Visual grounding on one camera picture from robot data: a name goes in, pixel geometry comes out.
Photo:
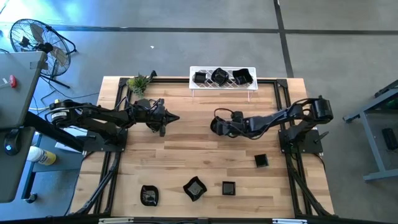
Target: black square cup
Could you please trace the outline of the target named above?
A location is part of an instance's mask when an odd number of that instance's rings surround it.
[[[143,185],[140,193],[141,203],[145,206],[156,206],[159,203],[159,191],[155,186]]]
[[[223,181],[223,195],[235,195],[235,182]]]
[[[195,72],[195,76],[193,79],[195,83],[205,83],[206,82],[206,73],[204,72]]]
[[[254,160],[256,160],[257,167],[268,166],[267,154],[255,155]]]
[[[191,198],[192,202],[198,200],[203,195],[207,188],[198,177],[192,178],[187,184],[183,186],[185,193]]]

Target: black bowl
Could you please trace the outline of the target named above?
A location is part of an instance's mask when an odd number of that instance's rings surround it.
[[[141,203],[145,206],[156,206],[159,202],[159,191],[155,186],[143,185],[140,193]]]
[[[211,80],[217,83],[218,86],[223,86],[229,80],[229,75],[226,71],[222,70],[221,68],[217,68],[211,74]]]
[[[237,71],[232,71],[232,76],[235,78],[235,83],[238,85],[243,85],[246,83],[252,83],[253,77],[250,75],[247,68],[242,68]]]
[[[185,193],[191,198],[192,202],[198,200],[203,195],[207,188],[198,177],[192,178],[187,184],[183,186]]]

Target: small potted plant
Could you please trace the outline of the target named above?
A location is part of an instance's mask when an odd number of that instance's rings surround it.
[[[152,80],[151,77],[143,76],[138,73],[138,76],[129,78],[126,84],[133,94],[138,96],[140,99],[144,97],[144,91],[147,88],[148,83]]]

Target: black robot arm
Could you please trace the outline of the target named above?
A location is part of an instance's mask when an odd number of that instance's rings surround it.
[[[45,119],[47,120],[47,115],[51,114],[52,124],[56,127],[84,128],[100,134],[107,142],[117,141],[118,130],[130,128],[136,123],[146,123],[153,132],[159,131],[160,136],[163,137],[166,125],[180,119],[165,109],[164,99],[158,99],[152,105],[149,100],[141,99],[134,104],[128,103],[124,110],[118,111],[116,108],[109,110],[91,103],[65,100],[52,103],[51,112],[45,115]]]
[[[231,112],[231,121],[225,121],[216,115],[218,110]],[[307,98],[296,101],[291,107],[278,111],[269,116],[253,116],[244,118],[241,111],[231,111],[224,108],[215,110],[215,118],[210,124],[211,130],[222,136],[235,138],[244,136],[249,139],[259,139],[270,127],[286,123],[295,119],[302,121],[298,125],[289,128],[289,139],[295,139],[305,134],[317,124],[325,124],[333,119],[330,102],[319,98]]]

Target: wooden table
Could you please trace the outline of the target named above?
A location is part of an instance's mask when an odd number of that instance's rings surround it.
[[[99,105],[114,107],[119,78],[104,77]],[[287,81],[292,102],[307,97],[303,79],[289,78]],[[243,111],[245,116],[265,116],[276,112],[272,85],[259,84],[259,90],[254,92],[250,103],[244,91],[197,91],[192,99],[188,83],[151,83],[145,97],[164,98],[166,108],[181,118],[167,126],[164,138],[152,133],[145,124],[136,124],[129,129],[126,151],[119,167],[112,216],[294,216],[285,158],[280,153],[277,137],[279,126],[270,128],[255,141],[244,137],[217,136],[210,130],[216,108]],[[268,156],[269,166],[256,168],[254,155],[263,153]],[[103,157],[104,153],[96,152],[83,162],[71,212],[81,208],[97,187]],[[322,163],[312,154],[303,154],[303,163],[309,189],[324,208],[333,213]],[[196,202],[192,202],[182,188],[194,176],[198,176],[208,189]],[[221,194],[222,181],[236,182],[236,196]],[[142,185],[154,185],[159,189],[157,207],[141,204]],[[103,207],[108,189],[104,192]],[[304,211],[299,190],[298,194]]]

